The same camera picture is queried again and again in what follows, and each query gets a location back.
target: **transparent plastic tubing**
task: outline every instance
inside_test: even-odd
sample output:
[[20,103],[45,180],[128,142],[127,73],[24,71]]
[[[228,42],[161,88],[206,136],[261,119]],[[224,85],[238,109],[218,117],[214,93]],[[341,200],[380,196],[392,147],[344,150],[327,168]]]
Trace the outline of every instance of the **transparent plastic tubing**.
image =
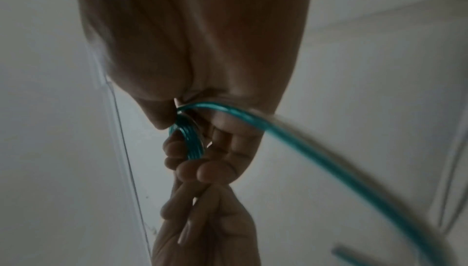
[[319,144],[310,135],[275,116],[215,102],[183,105],[177,109],[177,120],[171,127],[170,133],[180,129],[189,149],[188,159],[202,157],[204,148],[196,125],[190,121],[184,111],[202,108],[230,114],[276,137],[330,173],[386,216],[432,265],[457,266],[452,250],[444,237],[403,201],[353,164]]

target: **hand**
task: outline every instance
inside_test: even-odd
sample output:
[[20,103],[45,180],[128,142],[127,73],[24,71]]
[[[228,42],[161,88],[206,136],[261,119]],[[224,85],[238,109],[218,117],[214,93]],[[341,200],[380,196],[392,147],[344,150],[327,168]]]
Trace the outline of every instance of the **hand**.
[[[159,129],[174,123],[175,99],[273,113],[294,68],[308,2],[79,0],[101,66]],[[250,164],[262,133],[225,114],[190,115],[212,145],[204,159],[185,162],[183,144],[173,137],[165,145],[167,166],[183,181],[234,181]]]
[[161,215],[153,266],[260,265],[255,224],[228,186],[176,179]]

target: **teal cable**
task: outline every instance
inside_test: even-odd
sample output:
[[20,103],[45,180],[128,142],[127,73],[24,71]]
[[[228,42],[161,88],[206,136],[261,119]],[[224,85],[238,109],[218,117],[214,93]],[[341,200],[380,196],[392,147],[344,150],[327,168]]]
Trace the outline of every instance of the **teal cable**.
[[410,239],[434,266],[456,266],[455,259],[445,240],[432,230],[423,220],[413,214],[397,197],[379,187],[379,185],[364,175],[361,171],[344,163],[343,160],[333,158],[324,148],[310,142],[311,138],[284,123],[272,123],[261,113],[242,110],[236,107],[214,103],[199,102],[178,108],[178,116],[171,132],[180,129],[189,149],[188,159],[200,158],[203,155],[203,145],[195,139],[194,126],[183,114],[190,109],[211,109],[228,113],[242,121],[269,133],[290,146],[318,166],[329,172],[343,184],[364,198],[374,208],[386,216],[401,232]]

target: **blue-green cord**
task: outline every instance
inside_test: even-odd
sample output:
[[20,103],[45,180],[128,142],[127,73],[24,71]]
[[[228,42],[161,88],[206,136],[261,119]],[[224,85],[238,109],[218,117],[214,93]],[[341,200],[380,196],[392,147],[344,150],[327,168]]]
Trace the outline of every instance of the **blue-green cord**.
[[189,119],[182,114],[186,110],[195,108],[205,108],[228,113],[262,131],[275,136],[286,145],[295,149],[331,173],[335,178],[340,180],[342,183],[364,198],[368,203],[373,205],[387,218],[389,218],[395,224],[395,226],[406,235],[408,239],[410,239],[415,245],[419,247],[421,252],[432,262],[434,266],[454,266],[449,261],[447,261],[446,255],[444,254],[443,250],[439,249],[438,245],[433,244],[433,242],[425,238],[423,231],[418,226],[406,218],[405,214],[398,208],[388,203],[384,197],[376,193],[372,188],[368,187],[363,181],[347,172],[344,168],[340,167],[327,156],[315,150],[309,144],[295,137],[288,131],[282,129],[280,126],[272,124],[269,121],[255,116],[247,111],[213,102],[200,102],[179,107],[177,110],[179,113],[177,116],[177,121],[175,126],[171,127],[170,132],[173,132],[175,129],[181,130],[189,149],[188,159],[197,159],[203,155],[203,146],[200,147],[200,140],[195,139],[195,136],[197,135],[193,125]]

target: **fingernail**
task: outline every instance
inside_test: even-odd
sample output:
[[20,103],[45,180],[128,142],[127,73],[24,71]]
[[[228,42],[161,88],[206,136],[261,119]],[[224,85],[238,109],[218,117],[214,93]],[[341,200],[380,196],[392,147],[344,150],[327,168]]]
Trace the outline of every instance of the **fingernail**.
[[187,237],[189,235],[189,231],[190,231],[190,224],[189,224],[189,222],[187,222],[187,224],[185,224],[185,226],[184,226],[184,229],[180,233],[179,239],[177,240],[177,243],[179,245],[181,245],[181,246],[185,245],[185,243],[187,242]]

